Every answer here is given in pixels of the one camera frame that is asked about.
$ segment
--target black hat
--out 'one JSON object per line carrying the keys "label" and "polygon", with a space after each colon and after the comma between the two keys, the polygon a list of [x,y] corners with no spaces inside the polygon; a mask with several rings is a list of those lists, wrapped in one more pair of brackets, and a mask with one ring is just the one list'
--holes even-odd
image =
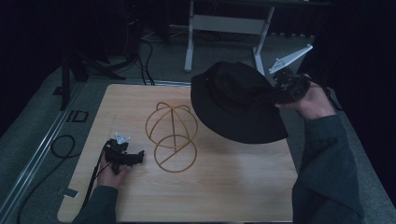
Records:
{"label": "black hat", "polygon": [[191,79],[191,103],[200,121],[213,132],[246,144],[288,137],[268,97],[271,84],[244,63],[219,62]]}

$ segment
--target gray floor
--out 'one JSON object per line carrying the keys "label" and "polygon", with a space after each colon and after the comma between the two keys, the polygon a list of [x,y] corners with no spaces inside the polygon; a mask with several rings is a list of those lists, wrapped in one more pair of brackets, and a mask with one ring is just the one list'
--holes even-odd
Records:
{"label": "gray floor", "polygon": [[[258,41],[257,36],[248,36],[240,41],[211,43],[196,37],[192,71],[185,73],[183,68],[187,45],[186,35],[173,36],[169,44],[163,43],[155,35],[147,36],[145,39],[153,46],[148,69],[158,84],[161,84],[161,81],[189,82],[193,75],[204,72],[218,61],[243,62],[253,66],[254,60],[251,47]],[[271,67],[275,62],[275,58],[280,58],[295,50],[302,49],[311,42],[312,38],[269,36],[265,41],[262,53],[264,68],[268,69]],[[142,44],[140,53],[145,61],[149,56],[149,45]],[[114,57],[111,61],[116,63],[120,60],[120,58]],[[301,60],[293,63],[290,67],[296,70],[300,62]],[[116,71],[120,76],[127,77],[127,80],[122,83],[141,83],[140,70],[136,65],[125,69]],[[61,70],[54,71],[45,80],[21,115],[0,139],[0,164],[2,164],[0,167],[0,176],[2,178],[0,199],[2,203],[13,187],[18,184],[17,181],[25,178],[22,173],[23,169],[35,155],[40,144],[43,143],[43,139],[45,139],[49,129],[53,128],[51,127],[53,121],[59,117],[64,116],[65,120],[57,134],[72,134],[76,138],[76,148],[72,154],[81,151],[106,87],[111,83],[120,82],[93,72],[87,83],[81,84],[73,81],[73,87],[80,91],[76,100],[70,105],[69,110],[65,114],[59,111],[61,106],[60,96],[52,95],[54,89],[61,85]],[[66,119],[71,110],[88,112],[87,121],[67,121]],[[287,140],[294,163],[298,169],[304,144],[304,121],[293,111],[282,111],[281,115],[290,134]],[[367,223],[396,223],[396,211],[382,189],[370,162],[368,162],[359,138],[351,127],[346,115],[341,112],[340,116],[346,125],[349,144],[356,156],[361,186],[361,201],[366,211]],[[57,151],[59,150],[60,154],[65,155],[71,146],[71,142],[62,139],[54,146]],[[47,150],[43,150],[42,158],[45,159],[39,166],[38,171],[33,173],[34,178],[29,188],[24,189],[22,193],[24,191],[26,191],[26,194],[30,192],[61,161],[61,159],[54,157],[51,152],[47,152]],[[78,158],[66,160],[35,191],[21,213],[21,223],[60,223],[56,216],[63,199],[62,192],[68,186],[77,161]],[[7,223],[17,222],[19,208],[19,206],[15,206],[15,210],[13,210]]]}

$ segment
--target hand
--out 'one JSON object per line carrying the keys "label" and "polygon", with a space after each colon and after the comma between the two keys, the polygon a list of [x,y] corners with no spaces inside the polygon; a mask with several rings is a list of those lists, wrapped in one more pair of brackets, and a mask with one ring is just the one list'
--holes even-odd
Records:
{"label": "hand", "polygon": [[276,107],[295,109],[305,119],[319,119],[335,115],[326,93],[318,84],[313,82],[311,82],[311,86],[303,99],[291,104],[276,105]]}
{"label": "hand", "polygon": [[118,175],[114,174],[113,170],[111,169],[111,164],[107,165],[106,159],[105,159],[105,153],[102,156],[101,162],[100,162],[100,171],[104,169],[99,176],[97,177],[97,185],[98,186],[109,186],[113,187],[115,189],[120,189],[120,186],[125,179],[125,176],[128,175],[128,173],[131,171],[132,166],[126,166],[123,167],[120,170],[120,173]]}

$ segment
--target hat brim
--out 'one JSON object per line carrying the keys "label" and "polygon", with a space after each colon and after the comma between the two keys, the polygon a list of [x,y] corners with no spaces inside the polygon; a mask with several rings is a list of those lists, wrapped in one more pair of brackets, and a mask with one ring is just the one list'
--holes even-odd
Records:
{"label": "hat brim", "polygon": [[256,116],[236,116],[211,100],[206,86],[208,73],[191,79],[191,104],[199,120],[213,132],[244,144],[265,144],[288,137],[276,107],[256,105]]}

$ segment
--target wooden table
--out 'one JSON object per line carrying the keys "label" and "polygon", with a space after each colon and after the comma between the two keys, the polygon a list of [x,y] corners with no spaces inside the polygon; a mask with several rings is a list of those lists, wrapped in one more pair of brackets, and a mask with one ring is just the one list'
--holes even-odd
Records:
{"label": "wooden table", "polygon": [[[184,172],[165,172],[155,161],[156,145],[146,134],[146,121],[159,102],[187,105],[194,115],[189,87],[107,88],[69,185],[78,191],[78,197],[64,197],[58,213],[61,221],[69,222],[77,215],[103,144],[115,133],[132,136],[128,153],[146,152],[144,162],[134,165],[120,190],[118,221],[291,220],[291,188],[297,174],[286,140],[264,145],[239,144],[213,133],[197,118],[198,132],[192,140],[197,150],[195,163]],[[194,130],[193,117],[185,114],[181,117],[186,126]],[[174,123],[181,123],[174,117]],[[172,133],[170,120],[163,118],[159,122],[153,138]],[[182,132],[177,125],[180,126],[176,124],[176,132]],[[194,151],[192,145],[189,147],[167,161],[168,165],[176,169],[188,164]]]}

